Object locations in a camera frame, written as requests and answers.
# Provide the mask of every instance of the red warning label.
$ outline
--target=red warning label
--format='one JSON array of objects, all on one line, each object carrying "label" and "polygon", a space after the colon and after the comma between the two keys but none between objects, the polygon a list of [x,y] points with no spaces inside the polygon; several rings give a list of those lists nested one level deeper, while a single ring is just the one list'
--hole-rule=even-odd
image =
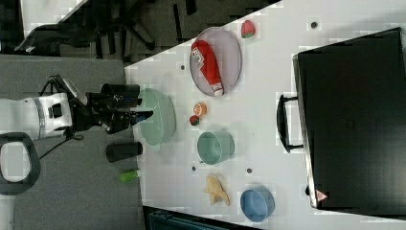
[{"label": "red warning label", "polygon": [[321,202],[328,198],[327,195],[323,194],[322,192],[316,190],[317,201]]}]

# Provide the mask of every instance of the red bottle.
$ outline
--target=red bottle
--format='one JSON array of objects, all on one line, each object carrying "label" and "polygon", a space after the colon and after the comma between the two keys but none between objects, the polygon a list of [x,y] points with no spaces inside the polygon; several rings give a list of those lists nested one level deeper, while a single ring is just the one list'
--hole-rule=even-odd
[{"label": "red bottle", "polygon": [[223,95],[224,90],[218,72],[217,60],[209,43],[204,40],[196,40],[192,45],[192,58],[212,87],[214,95],[216,97]]}]

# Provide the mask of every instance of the gray carpet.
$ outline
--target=gray carpet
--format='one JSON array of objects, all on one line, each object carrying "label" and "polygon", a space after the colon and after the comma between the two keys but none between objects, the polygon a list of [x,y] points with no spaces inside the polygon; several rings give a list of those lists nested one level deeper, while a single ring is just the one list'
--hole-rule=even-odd
[{"label": "gray carpet", "polygon": [[[60,74],[83,92],[98,92],[108,83],[123,83],[119,61],[0,56],[1,98],[35,97],[48,76]],[[107,136],[101,128],[79,133],[41,160],[36,184],[15,200],[15,230],[144,229],[139,181],[124,184],[119,173],[136,168],[136,160],[110,164],[108,144],[131,141],[130,129]],[[34,141],[39,155],[62,138]]]}]

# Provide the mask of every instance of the white table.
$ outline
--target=white table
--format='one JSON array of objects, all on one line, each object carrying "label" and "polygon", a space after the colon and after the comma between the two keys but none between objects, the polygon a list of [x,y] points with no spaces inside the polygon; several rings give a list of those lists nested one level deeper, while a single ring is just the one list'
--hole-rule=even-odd
[{"label": "white table", "polygon": [[68,18],[87,0],[20,0],[24,36],[38,26],[56,24]]},{"label": "white table", "polygon": [[[305,195],[305,156],[286,153],[278,138],[276,109],[281,93],[295,94],[292,57],[306,49],[402,26],[406,29],[406,1],[282,0],[223,28],[238,37],[242,52],[240,80],[221,99],[201,93],[193,84],[189,55],[192,41],[125,68],[127,83],[152,87],[170,95],[177,128],[169,143],[154,152],[134,127],[145,152],[138,158],[143,204],[260,229],[404,229],[399,220],[322,212],[312,209]],[[251,19],[255,38],[242,39],[240,25]],[[319,27],[310,29],[317,21]],[[205,102],[209,113],[198,127],[189,125],[193,105]],[[297,105],[291,103],[293,144],[300,143]],[[235,156],[218,166],[200,165],[199,134],[226,128],[236,142]],[[219,175],[232,205],[210,205],[203,193],[205,177]],[[267,186],[276,209],[262,223],[253,223],[239,207],[241,193],[253,184]]]}]

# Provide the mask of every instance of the green bowl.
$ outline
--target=green bowl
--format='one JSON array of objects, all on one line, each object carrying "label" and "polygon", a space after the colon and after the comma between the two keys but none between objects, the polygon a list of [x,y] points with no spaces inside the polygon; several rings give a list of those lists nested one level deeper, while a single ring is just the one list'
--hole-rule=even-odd
[{"label": "green bowl", "polygon": [[234,141],[224,130],[204,132],[197,141],[197,151],[203,162],[215,165],[233,155]]},{"label": "green bowl", "polygon": [[175,131],[176,120],[173,104],[170,98],[158,90],[147,88],[140,92],[143,99],[140,108],[153,110],[153,115],[140,123],[141,134],[146,142],[159,149]]}]

